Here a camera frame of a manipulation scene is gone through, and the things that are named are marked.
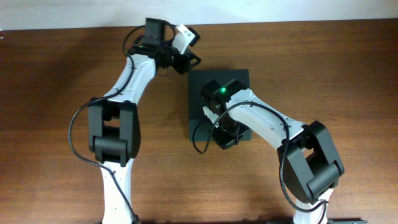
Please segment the black box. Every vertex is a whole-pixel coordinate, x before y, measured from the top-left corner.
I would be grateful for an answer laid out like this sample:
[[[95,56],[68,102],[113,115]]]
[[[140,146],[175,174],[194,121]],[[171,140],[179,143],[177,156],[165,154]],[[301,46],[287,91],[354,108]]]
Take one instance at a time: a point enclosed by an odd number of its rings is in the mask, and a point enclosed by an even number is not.
[[[237,79],[241,83],[250,87],[249,70],[192,70],[188,74],[188,119],[189,119],[189,139],[197,125],[206,120],[195,133],[195,142],[206,142],[208,132],[213,124],[204,114],[203,107],[206,106],[205,100],[201,97],[203,85],[211,80],[216,80],[220,85],[225,85],[232,79]]]

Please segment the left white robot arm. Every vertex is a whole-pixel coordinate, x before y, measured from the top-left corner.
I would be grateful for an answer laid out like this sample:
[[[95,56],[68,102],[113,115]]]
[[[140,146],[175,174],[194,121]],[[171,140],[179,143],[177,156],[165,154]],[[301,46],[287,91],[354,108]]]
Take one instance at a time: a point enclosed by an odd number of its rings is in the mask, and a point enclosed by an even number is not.
[[[126,52],[126,66],[104,98],[88,107],[89,147],[100,166],[104,186],[103,223],[139,223],[132,209],[132,166],[141,144],[137,104],[158,68],[184,74],[201,62],[190,49],[175,47]]]

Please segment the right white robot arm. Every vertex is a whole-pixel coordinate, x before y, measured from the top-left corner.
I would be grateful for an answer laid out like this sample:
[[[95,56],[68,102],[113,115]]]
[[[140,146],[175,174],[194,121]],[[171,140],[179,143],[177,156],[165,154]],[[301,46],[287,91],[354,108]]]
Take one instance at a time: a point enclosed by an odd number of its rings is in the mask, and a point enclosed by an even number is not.
[[[277,151],[280,186],[295,209],[293,223],[330,222],[329,198],[345,167],[324,124],[305,124],[282,114],[236,79],[225,85],[209,81],[201,97],[212,123],[208,140],[228,149],[252,130]]]

